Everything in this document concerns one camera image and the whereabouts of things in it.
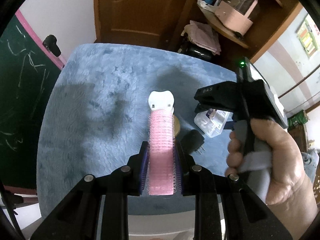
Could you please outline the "person's right hand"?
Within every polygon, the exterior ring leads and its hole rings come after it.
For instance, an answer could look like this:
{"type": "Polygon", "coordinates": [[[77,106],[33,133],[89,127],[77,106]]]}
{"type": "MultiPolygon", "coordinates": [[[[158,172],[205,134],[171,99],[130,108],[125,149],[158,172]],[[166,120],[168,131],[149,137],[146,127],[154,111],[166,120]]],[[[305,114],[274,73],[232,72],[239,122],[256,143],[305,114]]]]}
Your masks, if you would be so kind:
{"type": "Polygon", "coordinates": [[[291,135],[274,121],[252,119],[236,122],[230,139],[226,175],[269,170],[267,207],[293,239],[319,239],[313,184],[291,135]]]}

